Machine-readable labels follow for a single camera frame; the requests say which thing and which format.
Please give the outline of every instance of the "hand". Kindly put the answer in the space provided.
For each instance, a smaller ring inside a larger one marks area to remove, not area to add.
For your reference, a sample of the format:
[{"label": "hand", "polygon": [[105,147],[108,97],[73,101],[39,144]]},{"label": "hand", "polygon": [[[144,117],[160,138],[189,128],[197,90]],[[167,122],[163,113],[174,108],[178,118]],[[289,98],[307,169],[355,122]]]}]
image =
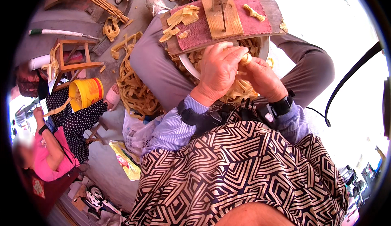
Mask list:
[{"label": "hand", "polygon": [[35,120],[37,121],[38,127],[42,127],[45,125],[45,121],[43,120],[43,110],[42,107],[36,107],[32,112],[34,114]]},{"label": "hand", "polygon": [[190,96],[204,106],[211,106],[223,97],[235,81],[238,63],[247,52],[248,48],[233,47],[227,41],[208,46],[200,63],[200,83]]},{"label": "hand", "polygon": [[284,84],[264,60],[253,57],[243,70],[247,75],[240,77],[249,80],[254,90],[264,96],[269,103],[278,102],[288,95]]}]

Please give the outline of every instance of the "yellow bucket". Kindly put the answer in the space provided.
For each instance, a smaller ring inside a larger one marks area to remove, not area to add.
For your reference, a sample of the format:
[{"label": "yellow bucket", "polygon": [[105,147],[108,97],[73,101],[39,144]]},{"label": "yellow bucket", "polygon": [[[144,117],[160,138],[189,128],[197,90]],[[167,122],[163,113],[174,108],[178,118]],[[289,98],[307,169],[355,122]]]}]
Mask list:
[{"label": "yellow bucket", "polygon": [[98,78],[73,81],[69,85],[69,97],[75,98],[77,89],[79,89],[81,97],[81,106],[77,101],[72,99],[70,103],[74,111],[89,107],[100,99],[103,99],[103,85]]}]

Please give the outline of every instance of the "plastic bag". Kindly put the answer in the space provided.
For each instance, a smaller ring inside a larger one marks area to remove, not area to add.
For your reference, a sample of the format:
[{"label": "plastic bag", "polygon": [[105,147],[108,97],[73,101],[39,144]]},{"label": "plastic bag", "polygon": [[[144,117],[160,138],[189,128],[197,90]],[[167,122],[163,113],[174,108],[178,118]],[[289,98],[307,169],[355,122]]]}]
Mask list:
[{"label": "plastic bag", "polygon": [[124,142],[126,149],[131,153],[141,156],[142,149],[145,147],[147,141],[151,139],[152,132],[155,127],[162,121],[164,117],[160,115],[147,124],[137,118],[129,116],[125,110],[124,126],[122,128],[122,134],[124,136]]},{"label": "plastic bag", "polygon": [[130,157],[125,154],[126,147],[124,143],[119,141],[109,141],[109,145],[115,151],[117,160],[124,169],[126,176],[130,179],[130,181],[139,180],[141,170],[131,161]]}]

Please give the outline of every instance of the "polka dot clothing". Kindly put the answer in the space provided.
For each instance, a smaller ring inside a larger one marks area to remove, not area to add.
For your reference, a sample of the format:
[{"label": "polka dot clothing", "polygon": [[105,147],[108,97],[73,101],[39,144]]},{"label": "polka dot clothing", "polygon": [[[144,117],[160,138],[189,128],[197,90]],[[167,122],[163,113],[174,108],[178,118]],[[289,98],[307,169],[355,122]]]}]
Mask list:
[{"label": "polka dot clothing", "polygon": [[[68,88],[53,92],[46,98],[48,110],[51,111],[62,106],[67,99]],[[90,152],[83,135],[84,131],[91,129],[105,111],[107,111],[107,103],[100,100],[74,113],[72,113],[72,107],[69,103],[64,110],[51,115],[56,128],[63,126],[69,148],[80,163],[84,163],[87,160]]]}]

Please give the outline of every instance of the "green tape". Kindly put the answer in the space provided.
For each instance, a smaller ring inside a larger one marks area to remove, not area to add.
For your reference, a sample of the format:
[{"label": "green tape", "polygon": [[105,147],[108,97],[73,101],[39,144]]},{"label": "green tape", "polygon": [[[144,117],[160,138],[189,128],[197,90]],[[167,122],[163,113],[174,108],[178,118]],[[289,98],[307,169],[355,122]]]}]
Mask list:
[{"label": "green tape", "polygon": [[30,35],[40,35],[42,33],[42,28],[34,28],[29,31]]}]

